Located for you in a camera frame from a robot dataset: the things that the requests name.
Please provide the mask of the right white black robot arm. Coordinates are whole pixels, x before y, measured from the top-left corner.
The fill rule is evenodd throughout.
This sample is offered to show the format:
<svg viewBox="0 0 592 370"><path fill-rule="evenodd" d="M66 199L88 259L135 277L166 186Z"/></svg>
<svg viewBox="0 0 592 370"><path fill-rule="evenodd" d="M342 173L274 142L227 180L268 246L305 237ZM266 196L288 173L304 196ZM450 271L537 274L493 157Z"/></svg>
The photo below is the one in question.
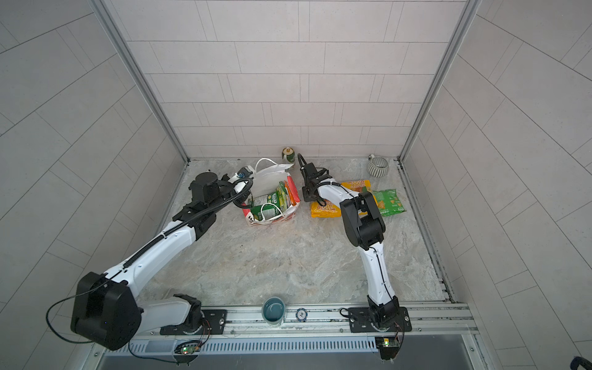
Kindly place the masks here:
<svg viewBox="0 0 592 370"><path fill-rule="evenodd" d="M359 249L368 282L368 309L371 323L379 331L411 331L409 315L399 304L389 280L384 257L385 222L373 195L350 190L335 180L328 169L308 163L299 154L298 164L307 202L324 205L328 202L339 207L345 234Z"/></svg>

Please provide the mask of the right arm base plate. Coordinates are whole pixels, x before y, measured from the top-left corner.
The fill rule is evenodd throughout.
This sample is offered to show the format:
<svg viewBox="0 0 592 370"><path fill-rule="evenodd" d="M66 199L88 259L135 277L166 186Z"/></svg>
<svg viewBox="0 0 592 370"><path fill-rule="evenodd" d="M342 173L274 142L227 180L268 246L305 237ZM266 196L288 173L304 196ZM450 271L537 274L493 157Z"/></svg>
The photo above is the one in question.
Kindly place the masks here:
<svg viewBox="0 0 592 370"><path fill-rule="evenodd" d="M413 330L407 308L382 317L368 307L341 308L339 313L348 320L352 333L410 332Z"/></svg>

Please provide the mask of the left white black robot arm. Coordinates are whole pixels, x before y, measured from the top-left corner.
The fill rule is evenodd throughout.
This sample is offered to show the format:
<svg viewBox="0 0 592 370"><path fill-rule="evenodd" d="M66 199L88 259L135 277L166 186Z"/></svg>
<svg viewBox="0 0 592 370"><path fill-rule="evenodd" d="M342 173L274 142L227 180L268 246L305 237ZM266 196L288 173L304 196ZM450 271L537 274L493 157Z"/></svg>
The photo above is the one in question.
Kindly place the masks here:
<svg viewBox="0 0 592 370"><path fill-rule="evenodd" d="M137 334L192 335L204 329L201 303L187 294L137 303L146 284L175 256L201 238L229 204L242 207L251 193L254 171L241 168L233 177L207 171L189 189L191 202L173 216L160 234L118 265L102 274L90 272L76 287L70 329L82 343L117 350Z"/></svg>

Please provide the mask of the striped ceramic mug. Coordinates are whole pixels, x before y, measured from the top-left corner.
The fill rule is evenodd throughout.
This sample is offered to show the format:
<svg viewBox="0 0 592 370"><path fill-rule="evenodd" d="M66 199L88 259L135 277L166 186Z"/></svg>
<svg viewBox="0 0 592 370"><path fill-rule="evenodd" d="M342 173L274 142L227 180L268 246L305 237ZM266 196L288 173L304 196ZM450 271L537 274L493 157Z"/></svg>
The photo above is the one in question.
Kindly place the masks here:
<svg viewBox="0 0 592 370"><path fill-rule="evenodd" d="M389 161L384 157L376 157L375 154L371 154L368 156L367 171L371 177L385 177L389 172Z"/></svg>

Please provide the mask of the yellow snack packet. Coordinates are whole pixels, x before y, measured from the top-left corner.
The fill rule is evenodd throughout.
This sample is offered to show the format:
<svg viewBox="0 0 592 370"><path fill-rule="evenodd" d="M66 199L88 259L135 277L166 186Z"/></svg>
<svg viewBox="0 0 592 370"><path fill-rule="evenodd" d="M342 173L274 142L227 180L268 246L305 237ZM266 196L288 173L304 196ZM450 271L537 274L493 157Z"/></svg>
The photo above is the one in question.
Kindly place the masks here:
<svg viewBox="0 0 592 370"><path fill-rule="evenodd" d="M342 216L342 212L339 207L328 200L324 205L314 201L311 203L311 216L313 218L339 218Z"/></svg>
<svg viewBox="0 0 592 370"><path fill-rule="evenodd" d="M372 192L372 184L369 180L351 180L342 182L342 186L358 193Z"/></svg>

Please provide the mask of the green white drink can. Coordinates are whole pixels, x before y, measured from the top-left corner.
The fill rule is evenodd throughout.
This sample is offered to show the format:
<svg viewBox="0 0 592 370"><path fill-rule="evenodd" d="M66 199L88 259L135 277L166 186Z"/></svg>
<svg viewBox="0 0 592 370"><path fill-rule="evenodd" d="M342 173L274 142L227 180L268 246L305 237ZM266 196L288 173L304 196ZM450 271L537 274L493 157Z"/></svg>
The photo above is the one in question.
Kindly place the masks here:
<svg viewBox="0 0 592 370"><path fill-rule="evenodd" d="M286 164L293 164L295 162L296 153L293 148L285 147L282 150L282 161Z"/></svg>

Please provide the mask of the left circuit board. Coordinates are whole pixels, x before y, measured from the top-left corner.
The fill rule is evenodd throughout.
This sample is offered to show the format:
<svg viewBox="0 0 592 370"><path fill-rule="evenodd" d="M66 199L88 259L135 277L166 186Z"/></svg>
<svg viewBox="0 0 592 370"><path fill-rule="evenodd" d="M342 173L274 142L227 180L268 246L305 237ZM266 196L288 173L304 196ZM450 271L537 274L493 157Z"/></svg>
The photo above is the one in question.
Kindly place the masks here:
<svg viewBox="0 0 592 370"><path fill-rule="evenodd" d="M202 345L201 340L191 340L177 345L173 351L177 365L189 366L199 356Z"/></svg>

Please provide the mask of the orange snack packet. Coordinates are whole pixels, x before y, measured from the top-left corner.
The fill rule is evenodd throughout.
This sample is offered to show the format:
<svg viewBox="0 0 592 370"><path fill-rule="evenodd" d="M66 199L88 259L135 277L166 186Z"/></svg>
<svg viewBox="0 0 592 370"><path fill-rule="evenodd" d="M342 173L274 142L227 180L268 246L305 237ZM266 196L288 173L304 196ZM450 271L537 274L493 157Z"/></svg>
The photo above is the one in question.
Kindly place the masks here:
<svg viewBox="0 0 592 370"><path fill-rule="evenodd" d="M290 200L290 204L291 204L291 206L292 206L292 207L295 207L295 206L297 206L297 205L298 205L298 202L297 202L297 200L294 198L294 194L293 194L293 192L291 191L291 188L290 188L290 186L289 186L288 182L287 182L287 181L285 181L285 182L284 182L284 185L285 185L285 189L286 189L286 191L287 191L287 193L288 193L288 197L289 197L289 200Z"/></svg>

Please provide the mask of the green white snack packet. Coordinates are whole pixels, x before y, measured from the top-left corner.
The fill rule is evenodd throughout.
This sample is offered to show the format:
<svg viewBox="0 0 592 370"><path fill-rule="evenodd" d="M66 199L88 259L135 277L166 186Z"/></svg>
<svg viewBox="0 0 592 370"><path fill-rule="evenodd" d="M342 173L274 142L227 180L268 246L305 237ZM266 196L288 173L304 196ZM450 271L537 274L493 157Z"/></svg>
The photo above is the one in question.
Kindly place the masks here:
<svg viewBox="0 0 592 370"><path fill-rule="evenodd" d="M282 190L252 200L250 210L256 221L269 220L282 215L290 206L288 195Z"/></svg>

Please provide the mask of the aluminium rail frame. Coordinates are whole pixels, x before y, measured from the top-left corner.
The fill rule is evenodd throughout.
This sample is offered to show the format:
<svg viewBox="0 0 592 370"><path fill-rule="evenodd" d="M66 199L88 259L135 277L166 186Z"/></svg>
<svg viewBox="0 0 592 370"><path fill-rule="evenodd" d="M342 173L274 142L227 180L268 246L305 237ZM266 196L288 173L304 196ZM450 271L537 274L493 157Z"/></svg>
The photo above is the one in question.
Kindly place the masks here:
<svg viewBox="0 0 592 370"><path fill-rule="evenodd" d="M222 335L137 335L115 351L94 346L84 369L491 369L493 362L470 308L445 302L405 302L410 332L352 333L341 308L355 304L288 305L284 322L268 325L259 306L222 306L228 311ZM308 311L299 322L298 308ZM375 337L397 337L394 360L383 361ZM201 340L199 356L177 365L177 345Z"/></svg>

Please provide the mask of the right circuit board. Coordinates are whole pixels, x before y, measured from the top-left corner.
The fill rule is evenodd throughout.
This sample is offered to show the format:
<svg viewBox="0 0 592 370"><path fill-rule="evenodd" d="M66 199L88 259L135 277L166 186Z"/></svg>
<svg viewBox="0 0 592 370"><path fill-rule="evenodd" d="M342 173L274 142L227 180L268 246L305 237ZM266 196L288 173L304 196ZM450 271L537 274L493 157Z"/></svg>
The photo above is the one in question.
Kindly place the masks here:
<svg viewBox="0 0 592 370"><path fill-rule="evenodd" d="M376 348L383 361L394 360L399 354L402 342L395 336L375 337Z"/></svg>

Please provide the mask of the blue white poker chip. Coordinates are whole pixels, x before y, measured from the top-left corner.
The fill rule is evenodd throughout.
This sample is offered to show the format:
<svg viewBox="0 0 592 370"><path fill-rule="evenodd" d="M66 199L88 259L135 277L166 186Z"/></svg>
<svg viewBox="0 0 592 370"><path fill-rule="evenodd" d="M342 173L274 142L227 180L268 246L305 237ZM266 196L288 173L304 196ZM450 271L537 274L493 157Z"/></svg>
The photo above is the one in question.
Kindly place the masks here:
<svg viewBox="0 0 592 370"><path fill-rule="evenodd" d="M298 308L295 317L299 322L306 322L308 318L308 311L305 308Z"/></svg>

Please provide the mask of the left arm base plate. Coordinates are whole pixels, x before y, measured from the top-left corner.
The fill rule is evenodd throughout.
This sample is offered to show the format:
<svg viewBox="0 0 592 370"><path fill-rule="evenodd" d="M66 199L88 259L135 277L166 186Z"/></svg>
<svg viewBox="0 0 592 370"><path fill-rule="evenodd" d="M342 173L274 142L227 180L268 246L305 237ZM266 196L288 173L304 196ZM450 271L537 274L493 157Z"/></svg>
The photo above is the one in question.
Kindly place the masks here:
<svg viewBox="0 0 592 370"><path fill-rule="evenodd" d="M205 309L197 314L191 312L189 318L180 325L168 325L160 329L160 335L222 335L228 311Z"/></svg>

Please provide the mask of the circuit board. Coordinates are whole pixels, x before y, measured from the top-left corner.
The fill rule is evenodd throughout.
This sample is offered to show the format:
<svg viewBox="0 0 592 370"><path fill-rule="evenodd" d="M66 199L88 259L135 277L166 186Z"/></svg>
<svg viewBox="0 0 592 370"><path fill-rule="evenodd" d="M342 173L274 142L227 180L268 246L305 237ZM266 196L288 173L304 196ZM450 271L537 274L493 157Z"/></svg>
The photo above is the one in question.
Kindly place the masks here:
<svg viewBox="0 0 592 370"><path fill-rule="evenodd" d="M375 337L376 348L383 361L394 360L399 354L402 342L395 336Z"/></svg>
<svg viewBox="0 0 592 370"><path fill-rule="evenodd" d="M202 345L201 340L191 340L177 345L173 351L177 365L189 366L199 356Z"/></svg>

